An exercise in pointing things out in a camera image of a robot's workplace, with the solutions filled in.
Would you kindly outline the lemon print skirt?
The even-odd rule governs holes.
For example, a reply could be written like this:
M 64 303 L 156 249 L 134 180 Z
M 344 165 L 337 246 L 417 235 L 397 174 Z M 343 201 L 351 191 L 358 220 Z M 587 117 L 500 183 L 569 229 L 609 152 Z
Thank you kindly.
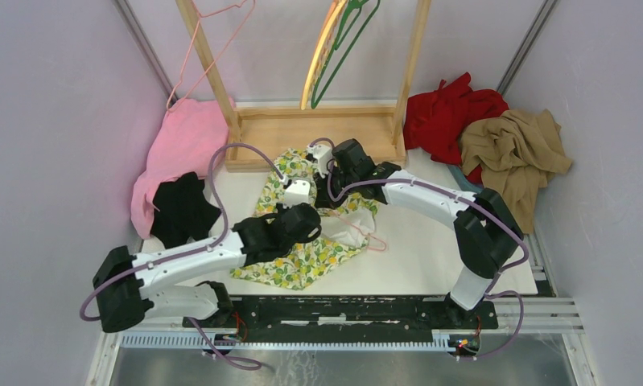
M 311 182 L 316 165 L 306 160 L 306 155 L 305 150 L 290 148 L 276 157 L 273 163 L 284 175 Z M 283 190 L 277 173 L 271 171 L 258 197 L 254 216 L 273 212 L 275 204 L 282 200 Z M 352 193 L 337 209 L 317 209 L 322 220 L 319 238 L 310 243 L 296 244 L 287 256 L 274 261 L 232 269 L 230 275 L 236 279 L 284 289 L 304 290 L 352 257 L 368 250 L 367 240 L 337 219 L 335 214 L 358 224 L 364 232 L 375 233 L 378 209 L 378 201 L 364 199 L 359 193 Z

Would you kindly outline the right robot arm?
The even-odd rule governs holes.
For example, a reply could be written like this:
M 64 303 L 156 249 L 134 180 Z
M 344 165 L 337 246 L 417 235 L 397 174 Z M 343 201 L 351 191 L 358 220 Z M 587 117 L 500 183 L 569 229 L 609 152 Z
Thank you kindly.
M 455 233 L 464 267 L 444 307 L 445 319 L 455 328 L 476 319 L 476 307 L 491 297 L 502 273 L 515 266 L 513 254 L 527 250 L 519 225 L 493 189 L 475 193 L 429 183 L 395 163 L 374 162 L 356 139 L 336 146 L 319 139 L 307 146 L 305 158 L 317 167 L 319 207 L 339 207 L 358 194 L 415 211 Z

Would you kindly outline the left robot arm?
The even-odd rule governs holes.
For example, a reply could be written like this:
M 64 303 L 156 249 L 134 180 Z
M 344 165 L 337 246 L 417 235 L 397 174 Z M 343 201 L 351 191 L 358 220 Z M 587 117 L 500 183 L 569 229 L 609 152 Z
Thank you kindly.
M 93 277 L 89 302 L 105 333 L 125 331 L 146 318 L 194 318 L 227 325 L 233 305 L 219 282 L 185 286 L 202 275 L 274 261 L 321 233 L 319 213 L 308 203 L 279 207 L 235 224 L 223 239 L 211 237 L 159 253 L 109 251 Z

